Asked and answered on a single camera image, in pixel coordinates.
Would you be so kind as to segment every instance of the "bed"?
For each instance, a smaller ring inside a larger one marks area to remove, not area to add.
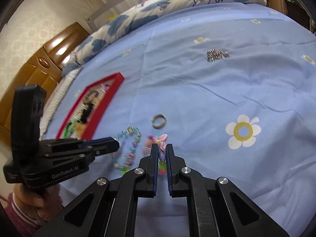
[[[55,138],[78,94],[102,77],[125,80],[93,139],[128,126],[168,134],[175,154],[205,177],[227,176],[291,237],[316,212],[316,37],[266,0],[148,0],[101,27],[71,53],[45,107],[41,138]],[[207,60],[218,49],[230,58]],[[150,119],[164,114],[164,128]],[[120,143],[119,163],[132,139]],[[61,183],[67,205],[98,177],[121,176],[110,155]],[[166,176],[139,200],[135,236],[188,236],[185,199]]]

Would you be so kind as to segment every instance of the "wall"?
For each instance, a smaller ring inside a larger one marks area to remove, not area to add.
[[[89,31],[92,11],[86,0],[24,0],[0,33],[0,97],[46,41],[76,21]]]

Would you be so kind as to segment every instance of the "blue bedsheet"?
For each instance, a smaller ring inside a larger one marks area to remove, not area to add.
[[[168,134],[187,166],[205,177],[227,176],[297,237],[316,212],[315,41],[293,20],[257,4],[202,5],[162,16],[86,63],[46,138],[55,138],[79,90],[121,72],[125,80],[94,139],[138,127],[137,166],[145,136]],[[231,58],[207,62],[211,48]],[[160,130],[150,124],[158,113],[167,118]],[[131,142],[122,141],[120,152]],[[121,176],[109,155],[61,184],[64,204],[101,176]],[[186,200],[171,199],[161,176],[157,197],[139,201],[135,236],[188,235]]]

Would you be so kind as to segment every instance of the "human hand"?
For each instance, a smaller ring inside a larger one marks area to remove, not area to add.
[[[63,209],[62,199],[58,195],[59,184],[46,188],[40,196],[34,191],[29,190],[23,184],[17,183],[14,186],[15,203],[18,208],[31,219],[37,220],[38,217],[46,221],[51,220]]]

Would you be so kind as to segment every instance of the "red picture frame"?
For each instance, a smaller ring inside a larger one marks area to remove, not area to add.
[[[104,111],[106,110],[107,106],[109,105],[110,101],[112,100],[114,94],[116,93],[116,91],[118,90],[118,88],[120,87],[120,85],[122,84],[124,77],[121,73],[115,73],[113,75],[107,76],[105,78],[100,79],[99,81],[87,86],[83,92],[81,93],[81,95],[79,96],[79,98],[77,99],[77,101],[75,102],[75,104],[72,106],[71,110],[68,112],[67,117],[65,118],[63,124],[61,125],[56,138],[60,139],[62,137],[62,133],[66,127],[66,124],[69,122],[71,116],[73,115],[73,113],[75,112],[75,109],[77,108],[77,106],[79,105],[79,103],[83,100],[83,97],[85,96],[85,94],[93,87],[98,86],[104,82],[113,80],[112,84],[110,85],[110,88],[107,90],[105,96],[103,97],[103,99],[100,101],[100,103],[98,104],[97,108],[92,112],[92,114],[89,116],[90,120],[89,123],[87,123],[86,129],[84,130],[81,139],[85,139],[85,140],[91,140],[95,129],[98,126],[98,123],[101,119],[101,117],[104,114]]]

